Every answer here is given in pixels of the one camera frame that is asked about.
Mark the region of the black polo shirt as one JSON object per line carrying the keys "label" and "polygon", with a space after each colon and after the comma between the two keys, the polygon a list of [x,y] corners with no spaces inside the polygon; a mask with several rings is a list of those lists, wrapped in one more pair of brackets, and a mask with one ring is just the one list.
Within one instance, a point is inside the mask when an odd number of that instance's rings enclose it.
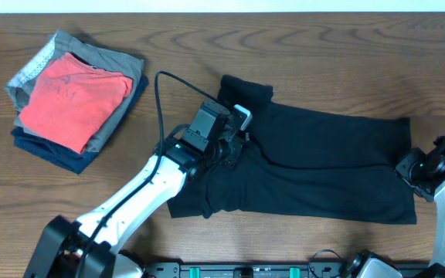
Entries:
{"label": "black polo shirt", "polygon": [[214,165],[168,201],[174,218],[241,210],[413,225],[413,191],[395,166],[410,120],[352,117],[274,103],[273,88],[225,75],[219,101],[253,119],[235,166]]}

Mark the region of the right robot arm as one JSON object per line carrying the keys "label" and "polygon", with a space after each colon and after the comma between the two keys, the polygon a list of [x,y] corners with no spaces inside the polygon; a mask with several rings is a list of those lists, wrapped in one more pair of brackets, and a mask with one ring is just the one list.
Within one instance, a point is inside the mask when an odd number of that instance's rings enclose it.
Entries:
{"label": "right robot arm", "polygon": [[437,227],[432,259],[428,266],[417,267],[407,274],[407,268],[395,266],[370,251],[357,254],[343,277],[445,277],[445,151],[424,154],[413,151],[396,171],[416,192],[437,207]]}

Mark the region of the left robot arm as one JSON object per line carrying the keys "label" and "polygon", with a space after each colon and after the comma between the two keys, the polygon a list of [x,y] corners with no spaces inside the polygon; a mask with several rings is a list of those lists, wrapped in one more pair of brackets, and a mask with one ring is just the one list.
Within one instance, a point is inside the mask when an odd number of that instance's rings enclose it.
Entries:
{"label": "left robot arm", "polygon": [[191,124],[178,125],[122,189],[70,222],[61,215],[42,231],[26,277],[141,277],[140,263],[122,254],[148,217],[207,168],[233,166],[253,115],[204,102]]}

